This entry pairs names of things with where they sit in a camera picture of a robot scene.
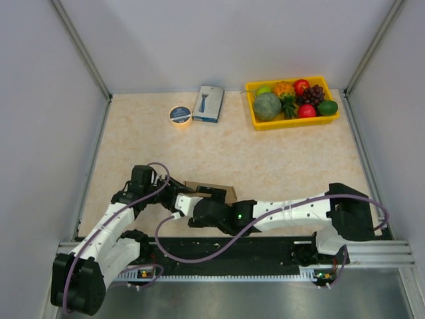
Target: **picture of blue brush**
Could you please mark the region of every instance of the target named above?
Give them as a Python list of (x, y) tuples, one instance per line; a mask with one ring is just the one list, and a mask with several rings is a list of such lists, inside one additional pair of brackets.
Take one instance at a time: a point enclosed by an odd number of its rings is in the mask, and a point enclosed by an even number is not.
[(201, 106), (199, 106), (199, 112), (203, 113), (205, 111), (205, 99), (207, 98), (208, 94), (202, 93), (202, 103)]

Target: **plastic bin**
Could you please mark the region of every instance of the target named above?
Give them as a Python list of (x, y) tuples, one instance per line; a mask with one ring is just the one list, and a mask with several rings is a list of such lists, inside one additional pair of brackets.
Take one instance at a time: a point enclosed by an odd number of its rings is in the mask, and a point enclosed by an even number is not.
[[(327, 87), (326, 81), (322, 76), (309, 76), (303, 78), (310, 83), (310, 86), (314, 86), (316, 84), (320, 85), (323, 88), (325, 93), (325, 100), (333, 100), (332, 94)], [(289, 83), (294, 83), (298, 78), (285, 78), (283, 80), (272, 80), (272, 81), (262, 81), (262, 82), (249, 82), (245, 84), (245, 89), (247, 92), (248, 103), (251, 112), (251, 119), (254, 128), (257, 131), (262, 130), (273, 130), (275, 128), (296, 128), (298, 126), (308, 126), (308, 125), (320, 125), (320, 124), (328, 124), (332, 121), (336, 120), (339, 117), (339, 111), (331, 116), (317, 116), (314, 118), (294, 118), (291, 120), (285, 120), (283, 113), (276, 116), (272, 121), (264, 122), (256, 118), (254, 114), (254, 100), (255, 95), (253, 91), (258, 89), (263, 85), (268, 85), (271, 88), (275, 87), (275, 85), (281, 81), (286, 81)]]

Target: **blue label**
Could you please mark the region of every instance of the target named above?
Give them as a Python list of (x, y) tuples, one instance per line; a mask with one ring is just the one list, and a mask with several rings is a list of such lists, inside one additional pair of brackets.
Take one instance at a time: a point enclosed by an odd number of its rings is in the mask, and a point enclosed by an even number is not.
[(184, 106), (179, 106), (170, 112), (170, 119), (175, 123), (184, 123), (189, 118), (191, 118), (191, 111)]

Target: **pineapple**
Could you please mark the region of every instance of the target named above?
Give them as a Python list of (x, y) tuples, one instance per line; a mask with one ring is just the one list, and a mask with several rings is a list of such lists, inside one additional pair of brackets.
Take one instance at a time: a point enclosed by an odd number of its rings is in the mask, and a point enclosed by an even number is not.
[(280, 99), (285, 119), (289, 120), (297, 116), (295, 106), (295, 90), (289, 82), (281, 81), (273, 88), (272, 91)]

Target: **brown box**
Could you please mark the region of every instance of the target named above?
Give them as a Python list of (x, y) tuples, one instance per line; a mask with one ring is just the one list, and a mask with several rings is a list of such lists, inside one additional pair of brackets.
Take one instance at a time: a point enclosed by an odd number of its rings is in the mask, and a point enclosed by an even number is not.
[[(236, 203), (238, 201), (238, 198), (236, 196), (236, 191), (234, 190), (233, 186), (198, 183), (197, 181), (185, 181), (185, 185), (195, 190), (198, 188), (198, 186), (224, 189), (226, 191), (226, 199), (225, 199), (226, 204), (232, 205), (233, 203)], [(211, 197), (211, 194), (205, 194), (205, 193), (195, 193), (192, 195), (199, 196), (199, 197)]]

